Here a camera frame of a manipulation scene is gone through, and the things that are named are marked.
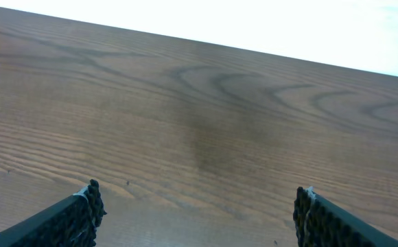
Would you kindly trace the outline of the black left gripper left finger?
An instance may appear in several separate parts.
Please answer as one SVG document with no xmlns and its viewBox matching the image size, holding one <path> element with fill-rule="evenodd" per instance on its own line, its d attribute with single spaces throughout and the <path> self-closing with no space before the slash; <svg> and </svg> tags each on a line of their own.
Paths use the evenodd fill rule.
<svg viewBox="0 0 398 247">
<path fill-rule="evenodd" d="M 79 192 L 0 232 L 0 247 L 94 247 L 107 214 L 99 183 L 92 179 Z"/>
</svg>

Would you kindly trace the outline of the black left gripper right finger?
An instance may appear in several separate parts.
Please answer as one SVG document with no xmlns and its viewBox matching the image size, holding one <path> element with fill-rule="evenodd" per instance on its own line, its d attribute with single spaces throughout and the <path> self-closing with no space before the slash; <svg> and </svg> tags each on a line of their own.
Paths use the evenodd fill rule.
<svg viewBox="0 0 398 247">
<path fill-rule="evenodd" d="M 293 220 L 298 247 L 398 247 L 398 240 L 377 230 L 314 192 L 296 190 Z"/>
</svg>

